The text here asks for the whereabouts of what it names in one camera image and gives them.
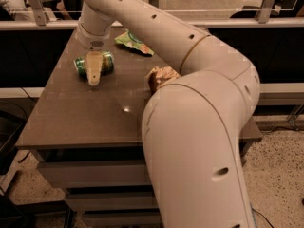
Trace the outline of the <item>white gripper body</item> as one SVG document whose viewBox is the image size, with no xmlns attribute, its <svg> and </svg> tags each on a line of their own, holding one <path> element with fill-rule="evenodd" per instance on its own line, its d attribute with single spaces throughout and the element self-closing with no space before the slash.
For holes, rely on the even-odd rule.
<svg viewBox="0 0 304 228">
<path fill-rule="evenodd" d="M 97 30 L 89 30 L 81 23 L 76 28 L 75 38 L 86 50 L 101 50 L 110 35 L 110 25 L 98 26 Z"/>
</svg>

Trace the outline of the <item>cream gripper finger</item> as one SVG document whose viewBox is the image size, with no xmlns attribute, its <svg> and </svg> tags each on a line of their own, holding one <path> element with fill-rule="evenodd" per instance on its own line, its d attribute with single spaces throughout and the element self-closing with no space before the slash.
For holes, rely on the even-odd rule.
<svg viewBox="0 0 304 228">
<path fill-rule="evenodd" d="M 96 86 L 100 82 L 103 56 L 98 51 L 90 51 L 86 55 L 86 75 L 88 83 Z"/>
</svg>

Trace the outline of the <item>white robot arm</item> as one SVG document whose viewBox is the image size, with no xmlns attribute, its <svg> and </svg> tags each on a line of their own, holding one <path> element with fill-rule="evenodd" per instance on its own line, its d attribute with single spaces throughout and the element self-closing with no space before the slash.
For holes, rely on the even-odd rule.
<svg viewBox="0 0 304 228">
<path fill-rule="evenodd" d="M 164 228 L 256 228 L 239 135 L 259 99 L 255 66 L 208 31 L 142 0 L 83 0 L 85 47 L 119 21 L 180 77 L 142 114 L 145 161 Z"/>
</svg>

